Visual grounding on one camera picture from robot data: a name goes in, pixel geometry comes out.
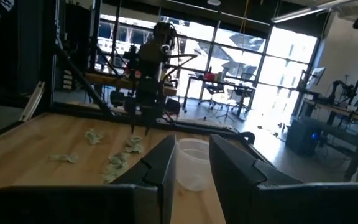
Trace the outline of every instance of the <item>light fixture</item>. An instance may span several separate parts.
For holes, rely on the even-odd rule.
[[[213,6],[220,6],[221,2],[219,0],[208,0],[207,1],[208,4],[213,5]]]
[[[295,12],[291,12],[291,13],[288,13],[288,14],[285,14],[282,16],[274,17],[272,19],[272,22],[279,23],[279,22],[287,21],[287,20],[294,19],[297,17],[302,17],[302,16],[306,16],[306,15],[313,14],[316,12],[321,12],[323,10],[327,10],[332,7],[338,7],[342,4],[353,2],[353,1],[358,1],[358,0],[335,0],[335,1],[327,2],[324,4],[318,5],[318,6],[313,6],[313,7],[309,7],[306,9],[301,9],[301,10],[298,10]]]

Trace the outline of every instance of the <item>wall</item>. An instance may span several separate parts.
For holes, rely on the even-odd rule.
[[[347,83],[355,84],[358,78],[358,30],[352,28],[353,22],[338,18],[337,14],[331,15],[331,24],[323,42],[324,48],[321,52],[317,67],[325,67],[326,71],[319,85],[312,86],[312,91],[323,95],[332,90],[332,82],[346,79]],[[315,111],[314,117],[326,120],[328,113]]]

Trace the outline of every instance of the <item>crumpled paper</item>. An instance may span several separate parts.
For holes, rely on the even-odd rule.
[[[117,177],[125,173],[128,168],[127,158],[128,153],[120,152],[115,156],[109,156],[109,164],[103,174],[103,183],[110,184]]]
[[[78,160],[78,155],[56,154],[49,156],[49,160],[76,163]]]
[[[142,137],[139,136],[132,136],[126,141],[126,147],[124,152],[126,153],[142,153],[143,146],[140,144]]]
[[[85,132],[85,137],[88,139],[91,145],[95,145],[99,144],[100,139],[102,139],[104,136],[102,134],[96,133],[94,129],[91,128]]]

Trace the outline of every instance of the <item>workbench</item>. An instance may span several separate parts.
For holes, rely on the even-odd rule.
[[[317,103],[315,101],[307,100],[307,99],[304,99],[304,101],[303,101],[302,115],[310,117],[315,108],[320,108],[320,109],[330,111],[329,118],[326,122],[326,125],[328,125],[328,126],[331,126],[333,124],[333,121],[337,114],[351,118],[351,119],[358,120],[358,112],[351,112],[351,111],[346,110],[345,108],[341,108],[338,106],[332,106],[332,105],[324,105],[324,104]],[[339,151],[351,158],[349,167],[345,171],[344,180],[346,180],[346,181],[351,180],[352,176],[356,173],[356,170],[358,168],[358,141],[352,140],[352,139],[353,139],[353,137],[350,136],[347,142],[354,145],[356,147],[356,151],[354,151],[354,152]]]
[[[196,75],[189,75],[188,76],[188,81],[187,81],[187,87],[186,87],[186,94],[185,94],[185,99],[183,101],[183,104],[182,104],[182,108],[185,110],[186,109],[186,103],[187,103],[187,96],[188,96],[188,93],[189,93],[189,89],[190,89],[190,83],[192,80],[196,80],[196,81],[202,81],[202,82],[205,82],[205,83],[214,83],[214,84],[217,84],[217,85],[227,85],[227,86],[231,86],[233,88],[241,88],[243,89],[243,93],[241,95],[241,99],[240,99],[240,102],[238,102],[238,109],[237,109],[237,112],[234,113],[234,115],[241,121],[245,121],[244,119],[242,119],[240,117],[240,114],[241,114],[241,109],[243,107],[243,104],[244,104],[244,99],[245,97],[247,97],[247,94],[249,94],[249,102],[248,102],[248,105],[246,106],[247,108],[247,111],[249,111],[251,109],[251,106],[252,106],[252,101],[254,100],[254,95],[255,95],[255,91],[256,91],[256,88],[252,87],[252,86],[247,86],[246,84],[244,85],[240,85],[238,83],[231,83],[231,82],[225,82],[225,81],[212,81],[212,80],[206,80],[204,79],[203,77],[199,77],[199,76],[196,76]]]
[[[84,137],[93,128],[104,137],[90,146]],[[145,128],[136,127],[135,135],[144,136]],[[128,158],[132,167],[168,134],[177,140],[209,136],[151,129],[144,136],[144,153]],[[10,185],[102,185],[108,157],[124,149],[131,127],[95,119],[59,114],[40,116],[0,135],[0,188]],[[240,143],[231,140],[239,148]],[[49,161],[52,154],[77,154],[74,164]],[[224,223],[223,212],[213,182],[207,190],[192,192],[175,182],[171,223]]]
[[[122,88],[126,90],[131,90],[133,85],[133,82],[125,77],[118,78],[108,75],[100,75],[96,73],[87,73],[85,78],[92,84],[113,86],[116,88]],[[176,96],[177,89],[172,86],[165,86],[164,94],[165,96]]]

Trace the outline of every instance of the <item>clear plastic cup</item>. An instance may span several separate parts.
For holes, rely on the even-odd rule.
[[[188,190],[204,190],[212,183],[208,147],[208,142],[199,139],[177,142],[177,180]]]

